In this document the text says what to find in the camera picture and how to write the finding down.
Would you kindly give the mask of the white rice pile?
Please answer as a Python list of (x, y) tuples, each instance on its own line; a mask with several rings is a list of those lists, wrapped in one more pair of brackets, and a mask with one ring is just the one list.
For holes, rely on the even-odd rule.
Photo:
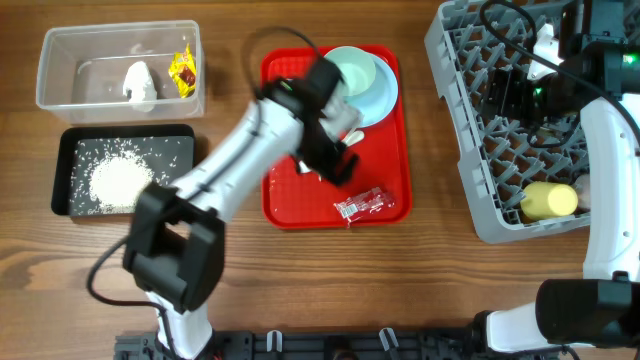
[(167, 185), (177, 176), (181, 145), (167, 137), (79, 140), (73, 151), (69, 214), (132, 212), (149, 183)]

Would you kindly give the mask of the clear plastic bin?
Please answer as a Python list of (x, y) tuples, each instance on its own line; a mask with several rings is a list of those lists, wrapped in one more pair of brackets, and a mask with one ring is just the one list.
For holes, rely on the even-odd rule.
[[(182, 98), (168, 69), (190, 49), (196, 88)], [(126, 74), (144, 62), (157, 96), (135, 101)], [(50, 29), (41, 50), (36, 104), (71, 125), (152, 122), (205, 113), (205, 57), (193, 20), (115, 23)]]

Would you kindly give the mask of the white napkin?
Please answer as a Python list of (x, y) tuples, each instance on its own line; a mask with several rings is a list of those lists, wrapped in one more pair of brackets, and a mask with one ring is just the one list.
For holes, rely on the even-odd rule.
[(123, 83), (123, 95), (136, 111), (148, 113), (154, 109), (157, 91), (144, 61), (135, 62), (127, 70)]

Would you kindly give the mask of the yellow snack wrapper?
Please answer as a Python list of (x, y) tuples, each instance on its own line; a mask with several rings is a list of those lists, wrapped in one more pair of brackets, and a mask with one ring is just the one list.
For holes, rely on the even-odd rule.
[(183, 52), (174, 54), (168, 74), (176, 85), (181, 98), (187, 98), (195, 91), (197, 71), (189, 44), (186, 45)]

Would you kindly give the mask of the red serving tray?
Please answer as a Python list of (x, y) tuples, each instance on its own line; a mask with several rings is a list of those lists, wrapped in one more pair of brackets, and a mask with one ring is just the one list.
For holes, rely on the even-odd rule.
[(397, 223), (412, 208), (398, 59), (383, 45), (362, 45), (360, 48), (382, 58), (394, 71), (399, 85), (395, 108), (380, 123), (363, 128), (364, 139), (350, 147), (360, 160), (352, 181), (345, 186), (335, 187), (313, 172), (297, 173), (296, 162), (290, 157), (272, 166), (262, 181), (261, 197), (263, 214), (275, 227), (285, 230), (345, 227), (334, 203), (374, 187), (390, 192), (395, 206), (355, 222), (357, 226)]

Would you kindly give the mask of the grey dishwasher rack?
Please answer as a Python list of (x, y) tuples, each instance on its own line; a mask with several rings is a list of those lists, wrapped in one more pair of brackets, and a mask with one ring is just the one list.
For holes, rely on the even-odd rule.
[(524, 186), (533, 180), (569, 182), (586, 173), (587, 145), (577, 132), (559, 150), (534, 149), (518, 122), (486, 119), (475, 110), (490, 71), (523, 67), (485, 31), (478, 2), (441, 4), (424, 43), (438, 95), (454, 124), (458, 170), (478, 237), (507, 243), (589, 225), (587, 213), (528, 223), (518, 208)]

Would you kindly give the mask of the light blue plate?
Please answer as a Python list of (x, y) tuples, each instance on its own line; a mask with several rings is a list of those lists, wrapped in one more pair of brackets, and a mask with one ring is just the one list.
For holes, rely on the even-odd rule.
[(356, 108), (363, 118), (360, 128), (376, 125), (387, 118), (395, 108), (399, 85), (391, 67), (380, 57), (370, 53), (376, 68), (372, 85), (363, 93), (346, 97), (346, 103)]

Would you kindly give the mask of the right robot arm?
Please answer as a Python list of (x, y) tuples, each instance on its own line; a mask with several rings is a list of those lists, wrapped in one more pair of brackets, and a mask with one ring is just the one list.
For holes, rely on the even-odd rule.
[(583, 275), (551, 279), (534, 302), (477, 315), (476, 351), (503, 356), (578, 346), (639, 345), (639, 49), (620, 1), (571, 1), (562, 10), (559, 59), (541, 78), (496, 70), (479, 110), (530, 132), (569, 115), (590, 162), (591, 226)]

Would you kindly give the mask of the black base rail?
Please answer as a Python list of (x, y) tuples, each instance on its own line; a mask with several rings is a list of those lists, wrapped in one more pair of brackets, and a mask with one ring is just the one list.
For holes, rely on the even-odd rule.
[(387, 327), (369, 333), (217, 332), (197, 357), (225, 360), (436, 360), (495, 359), (497, 356), (472, 354), (453, 334), (403, 332)]

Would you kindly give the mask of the mint green bowl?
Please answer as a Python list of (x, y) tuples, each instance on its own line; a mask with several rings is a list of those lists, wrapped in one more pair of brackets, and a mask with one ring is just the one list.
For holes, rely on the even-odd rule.
[(329, 51), (325, 58), (341, 71), (345, 82), (344, 96), (356, 96), (368, 90), (376, 77), (371, 55), (357, 47), (341, 46)]

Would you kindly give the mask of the yellow plastic cup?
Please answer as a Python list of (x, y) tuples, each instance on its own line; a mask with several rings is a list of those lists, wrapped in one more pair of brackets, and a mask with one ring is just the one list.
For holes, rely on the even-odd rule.
[(578, 207), (578, 195), (569, 185), (533, 182), (524, 189), (520, 202), (523, 213), (531, 220), (545, 220), (572, 215)]

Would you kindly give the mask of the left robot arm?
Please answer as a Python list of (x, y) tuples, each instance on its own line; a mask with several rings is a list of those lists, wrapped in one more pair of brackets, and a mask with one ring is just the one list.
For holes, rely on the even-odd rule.
[(337, 65), (318, 56), (301, 78), (259, 87), (238, 126), (199, 165), (140, 194), (123, 267), (155, 307), (150, 358), (211, 354), (207, 300), (224, 270), (225, 228), (264, 175), (285, 157), (342, 186), (358, 163), (342, 136), (361, 120), (342, 95)]

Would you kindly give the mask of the red snack wrapper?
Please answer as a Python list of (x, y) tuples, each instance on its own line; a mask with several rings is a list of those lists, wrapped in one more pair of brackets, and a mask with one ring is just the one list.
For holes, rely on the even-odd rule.
[(395, 200), (392, 194), (380, 187), (374, 187), (363, 193), (348, 197), (342, 202), (334, 203), (334, 208), (347, 227), (394, 206)]

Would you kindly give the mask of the pink plastic cup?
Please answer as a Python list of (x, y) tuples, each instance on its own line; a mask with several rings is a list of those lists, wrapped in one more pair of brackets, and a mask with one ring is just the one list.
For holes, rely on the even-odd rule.
[(582, 174), (573, 183), (578, 197), (578, 207), (583, 210), (591, 209), (590, 175)]

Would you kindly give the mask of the black plastic tray bin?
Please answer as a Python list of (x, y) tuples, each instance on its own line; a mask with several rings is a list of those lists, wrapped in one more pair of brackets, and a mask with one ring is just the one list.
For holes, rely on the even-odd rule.
[(51, 210), (59, 216), (130, 214), (150, 183), (189, 172), (196, 137), (185, 124), (74, 127), (59, 142)]

